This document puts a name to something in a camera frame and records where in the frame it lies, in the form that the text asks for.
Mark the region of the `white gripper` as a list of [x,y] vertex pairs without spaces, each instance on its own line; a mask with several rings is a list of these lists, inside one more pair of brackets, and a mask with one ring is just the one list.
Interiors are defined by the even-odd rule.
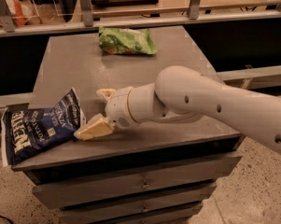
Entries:
[[98,97],[106,103],[104,117],[101,113],[93,116],[86,124],[83,124],[74,136],[78,140],[91,140],[106,136],[114,132],[114,125],[120,129],[137,127],[138,123],[130,114],[128,98],[132,87],[119,90],[100,89],[96,92]]

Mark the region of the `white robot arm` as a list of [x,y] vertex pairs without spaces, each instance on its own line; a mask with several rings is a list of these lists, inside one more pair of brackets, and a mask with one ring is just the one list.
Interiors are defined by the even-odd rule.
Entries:
[[188,123],[211,117],[281,155],[281,98],[231,87],[185,66],[160,71],[140,87],[100,89],[105,112],[81,123],[74,132],[91,140],[147,121]]

